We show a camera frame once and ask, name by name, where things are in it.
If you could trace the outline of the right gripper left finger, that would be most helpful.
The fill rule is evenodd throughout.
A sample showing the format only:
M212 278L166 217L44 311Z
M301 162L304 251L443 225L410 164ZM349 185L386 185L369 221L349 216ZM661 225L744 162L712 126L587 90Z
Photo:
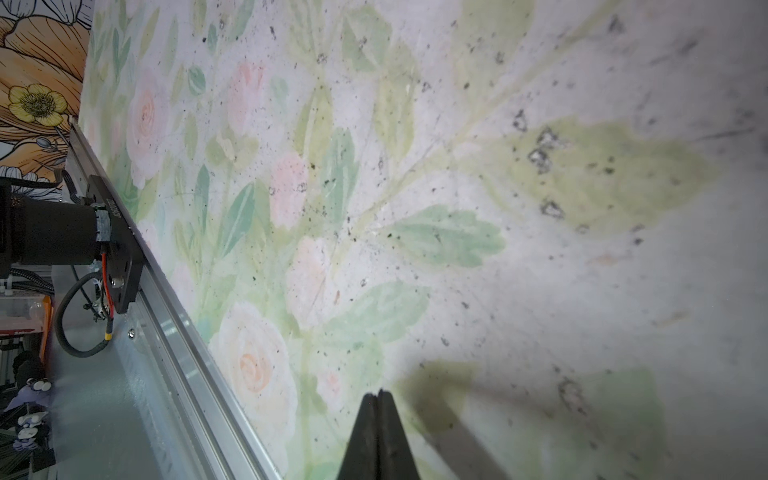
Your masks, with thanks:
M375 480L379 477L378 396L365 394L343 456L338 480Z

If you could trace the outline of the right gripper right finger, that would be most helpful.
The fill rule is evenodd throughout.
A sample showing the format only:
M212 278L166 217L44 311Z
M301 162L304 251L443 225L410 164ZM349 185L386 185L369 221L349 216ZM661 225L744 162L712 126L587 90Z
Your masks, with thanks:
M420 475L393 395L377 395L377 478L419 480Z

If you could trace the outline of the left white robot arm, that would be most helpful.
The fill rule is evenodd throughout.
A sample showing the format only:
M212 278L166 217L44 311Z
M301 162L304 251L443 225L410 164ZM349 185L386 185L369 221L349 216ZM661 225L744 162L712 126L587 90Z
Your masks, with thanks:
M15 264L88 265L112 240L104 206L36 200L1 181L1 277Z

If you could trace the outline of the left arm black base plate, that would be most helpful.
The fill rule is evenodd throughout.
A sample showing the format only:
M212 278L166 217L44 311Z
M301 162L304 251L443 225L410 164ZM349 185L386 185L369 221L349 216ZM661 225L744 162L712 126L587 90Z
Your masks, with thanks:
M125 314L136 301L146 256L132 222L104 177L89 175L87 198L97 214L97 241L106 254L106 276L115 311Z

